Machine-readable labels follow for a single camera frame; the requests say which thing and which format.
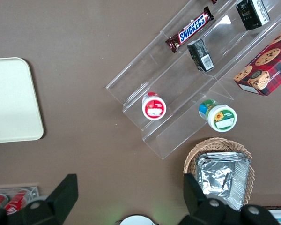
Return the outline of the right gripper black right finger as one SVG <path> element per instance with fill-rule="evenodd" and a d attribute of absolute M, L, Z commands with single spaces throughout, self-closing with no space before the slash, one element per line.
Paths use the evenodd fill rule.
<path fill-rule="evenodd" d="M 184 175 L 184 200 L 189 214 L 180 225 L 242 225 L 240 212 L 224 204 L 221 200 L 207 198 L 195 177 Z"/>

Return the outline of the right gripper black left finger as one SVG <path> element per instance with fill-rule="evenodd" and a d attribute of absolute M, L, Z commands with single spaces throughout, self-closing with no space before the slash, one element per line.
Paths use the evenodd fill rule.
<path fill-rule="evenodd" d="M 45 200 L 30 202 L 7 217 L 9 225 L 62 225 L 78 199 L 76 174 L 68 174 Z"/>

